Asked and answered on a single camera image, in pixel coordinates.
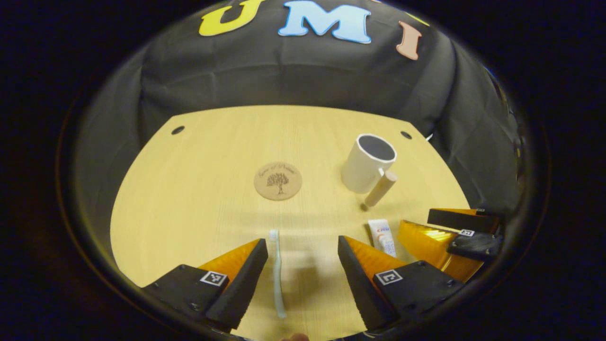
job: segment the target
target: black cloth backdrop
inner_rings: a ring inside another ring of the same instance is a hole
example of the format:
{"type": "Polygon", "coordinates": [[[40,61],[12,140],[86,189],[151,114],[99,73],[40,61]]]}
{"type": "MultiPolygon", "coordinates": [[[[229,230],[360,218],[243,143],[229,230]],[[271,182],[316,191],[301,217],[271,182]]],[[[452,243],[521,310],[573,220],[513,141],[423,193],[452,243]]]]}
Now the black cloth backdrop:
{"type": "Polygon", "coordinates": [[[514,142],[518,124],[491,75],[436,25],[366,0],[318,0],[329,11],[371,11],[370,44],[323,36],[279,36],[289,9],[264,1],[240,29],[203,37],[201,17],[168,27],[119,66],[83,114],[71,189],[82,221],[111,252],[110,217],[122,179],[139,151],[173,115],[260,104],[323,106],[411,122],[448,164],[471,207],[511,212],[519,199],[514,142]],[[400,55],[404,21],[422,33],[417,61],[400,55]]]}

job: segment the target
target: cork coaster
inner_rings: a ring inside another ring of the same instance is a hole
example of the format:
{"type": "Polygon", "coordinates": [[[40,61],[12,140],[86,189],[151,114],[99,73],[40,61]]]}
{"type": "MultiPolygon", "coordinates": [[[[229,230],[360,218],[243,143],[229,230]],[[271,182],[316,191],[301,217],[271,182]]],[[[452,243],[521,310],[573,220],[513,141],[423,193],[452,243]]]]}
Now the cork coaster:
{"type": "Polygon", "coordinates": [[[255,174],[255,189],[269,200],[292,198],[302,184],[303,178],[299,170],[284,162],[266,164],[255,174]]]}

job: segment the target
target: wooden table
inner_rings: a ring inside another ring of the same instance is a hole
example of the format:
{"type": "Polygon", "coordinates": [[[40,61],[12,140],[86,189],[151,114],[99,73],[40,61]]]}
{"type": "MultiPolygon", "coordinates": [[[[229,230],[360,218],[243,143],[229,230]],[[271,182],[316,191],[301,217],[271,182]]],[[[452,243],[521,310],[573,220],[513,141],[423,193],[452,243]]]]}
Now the wooden table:
{"type": "MultiPolygon", "coordinates": [[[[295,332],[328,340],[365,330],[337,255],[338,235],[371,244],[369,219],[387,219],[394,237],[400,219],[425,223],[430,208],[469,208],[438,153],[408,122],[349,110],[250,106],[172,117],[145,145],[115,201],[111,239],[120,270],[145,286],[178,264],[201,264],[256,238],[269,259],[240,327],[233,334],[279,340],[295,332]],[[184,130],[172,135],[173,129],[184,130]],[[412,139],[402,136],[404,131],[412,139]],[[360,133],[394,145],[399,181],[367,212],[365,195],[341,182],[341,166],[360,133]],[[298,194],[261,197],[257,170],[281,161],[302,174],[298,194]],[[282,292],[288,317],[273,304],[279,229],[282,292]]],[[[396,241],[399,258],[413,262],[396,241]]]]}

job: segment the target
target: light blue letter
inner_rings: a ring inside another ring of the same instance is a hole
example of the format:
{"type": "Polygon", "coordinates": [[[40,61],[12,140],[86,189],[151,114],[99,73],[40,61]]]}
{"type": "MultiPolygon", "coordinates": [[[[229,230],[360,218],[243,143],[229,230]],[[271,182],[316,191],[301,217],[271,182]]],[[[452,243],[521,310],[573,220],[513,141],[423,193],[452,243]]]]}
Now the light blue letter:
{"type": "Polygon", "coordinates": [[[278,30],[281,36],[304,36],[308,30],[303,27],[306,19],[309,26],[321,36],[337,22],[339,28],[333,31],[335,38],[369,44],[366,35],[366,17],[368,10],[351,5],[341,5],[330,12],[313,1],[288,1],[284,5],[290,8],[286,26],[278,30]]]}

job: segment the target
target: mug handle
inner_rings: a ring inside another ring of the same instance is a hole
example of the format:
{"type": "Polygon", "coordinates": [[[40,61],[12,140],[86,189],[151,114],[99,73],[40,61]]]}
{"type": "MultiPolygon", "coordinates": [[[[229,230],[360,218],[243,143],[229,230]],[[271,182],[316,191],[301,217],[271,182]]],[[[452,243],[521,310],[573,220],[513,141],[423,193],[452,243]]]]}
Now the mug handle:
{"type": "Polygon", "coordinates": [[[381,175],[379,181],[375,185],[372,191],[368,194],[366,199],[364,200],[364,204],[366,207],[373,207],[376,205],[379,200],[389,191],[389,189],[396,183],[398,180],[398,176],[390,171],[383,171],[383,168],[378,169],[379,174],[381,175]]]}

